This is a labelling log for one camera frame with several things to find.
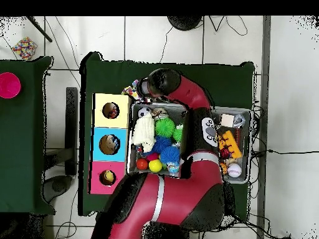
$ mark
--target pink bowl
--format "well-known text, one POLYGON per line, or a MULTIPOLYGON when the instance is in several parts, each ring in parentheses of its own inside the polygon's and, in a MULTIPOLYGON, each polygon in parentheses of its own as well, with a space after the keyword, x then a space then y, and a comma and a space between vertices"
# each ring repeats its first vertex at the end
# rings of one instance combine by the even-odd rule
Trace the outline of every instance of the pink bowl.
POLYGON ((21 90, 20 80, 11 72, 0 74, 0 97, 11 99, 21 90))

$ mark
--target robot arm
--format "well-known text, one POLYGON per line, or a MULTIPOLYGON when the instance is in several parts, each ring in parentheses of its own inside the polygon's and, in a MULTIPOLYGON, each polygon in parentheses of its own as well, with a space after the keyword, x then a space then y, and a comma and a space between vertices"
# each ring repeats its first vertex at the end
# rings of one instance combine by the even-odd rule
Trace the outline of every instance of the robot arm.
POLYGON ((138 93, 165 96, 188 109, 180 179, 153 173, 126 175, 97 219, 91 239, 141 239, 148 221, 190 230, 216 228, 224 216, 224 198, 216 132, 204 90, 177 71, 158 69, 139 82, 138 93))

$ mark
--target dark green mat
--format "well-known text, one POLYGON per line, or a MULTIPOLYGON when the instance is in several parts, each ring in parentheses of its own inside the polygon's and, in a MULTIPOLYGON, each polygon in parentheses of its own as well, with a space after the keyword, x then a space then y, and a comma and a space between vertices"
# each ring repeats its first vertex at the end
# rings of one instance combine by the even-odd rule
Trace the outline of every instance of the dark green mat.
MULTIPOLYGON (((98 52, 90 52, 81 62, 80 102, 80 165, 79 165, 79 214, 102 211, 107 195, 88 194, 88 165, 90 156, 90 125, 92 93, 120 94, 123 88, 157 68, 180 70, 187 78, 208 89, 216 106, 252 108, 254 64, 230 65, 183 65, 174 63, 137 63, 132 61, 105 62, 98 52)), ((247 217, 248 184, 232 185, 236 196, 236 214, 247 217)))
POLYGON ((32 62, 0 61, 0 73, 12 72, 21 92, 0 98, 0 212, 54 214, 42 198, 44 168, 44 72, 51 57, 32 62))

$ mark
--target gray bin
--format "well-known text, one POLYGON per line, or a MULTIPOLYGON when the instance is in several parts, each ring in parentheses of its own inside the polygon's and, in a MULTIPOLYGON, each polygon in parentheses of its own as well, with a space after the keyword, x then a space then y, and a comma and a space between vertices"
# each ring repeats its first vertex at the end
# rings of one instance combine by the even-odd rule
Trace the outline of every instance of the gray bin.
MULTIPOLYGON (((143 107, 148 107, 150 109, 164 108, 169 115, 169 118, 171 118, 175 125, 182 124, 183 123, 183 117, 182 113, 186 111, 186 108, 183 105, 178 105, 175 103, 152 103, 151 105, 145 104, 145 103, 134 103, 131 106, 130 110, 130 123, 134 128, 134 125, 138 119, 138 110, 140 110, 143 107)), ((252 111, 248 109, 240 109, 240 108, 226 108, 226 107, 215 107, 215 110, 212 109, 212 117, 213 119, 218 117, 218 115, 221 114, 229 114, 229 115, 236 115, 236 114, 242 114, 246 120, 244 127, 241 129, 240 134, 240 145, 239 149, 243 154, 243 157, 237 159, 237 163, 242 168, 242 174, 237 177, 233 178, 228 176, 227 174, 224 176, 224 180, 229 181, 233 184, 244 184, 249 179, 249 172, 250 172, 250 155, 251 155, 251 146, 252 146, 252 132, 250 127, 252 127, 252 111)), ((222 132, 231 130, 232 133, 234 132, 234 128, 225 128, 222 127, 222 132)), ((127 166, 126 170, 127 173, 129 172, 151 172, 150 170, 143 170, 140 171, 136 168, 136 157, 137 153, 134 148, 134 145, 132 144, 132 130, 129 132, 128 135, 128 159, 127 159, 127 166)), ((159 171, 159 174, 167 175, 167 176, 173 176, 176 177, 177 175, 170 174, 167 170, 162 169, 159 171)))

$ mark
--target pink box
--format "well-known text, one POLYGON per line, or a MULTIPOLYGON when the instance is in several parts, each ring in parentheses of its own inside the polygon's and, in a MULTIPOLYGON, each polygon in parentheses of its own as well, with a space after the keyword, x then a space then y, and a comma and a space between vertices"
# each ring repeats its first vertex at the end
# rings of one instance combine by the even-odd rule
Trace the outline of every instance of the pink box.
POLYGON ((115 187, 125 175, 125 162, 116 161, 93 161, 91 172, 91 194, 112 194, 115 187), (112 171, 115 174, 115 182, 110 185, 103 185, 100 182, 100 174, 103 171, 112 171))

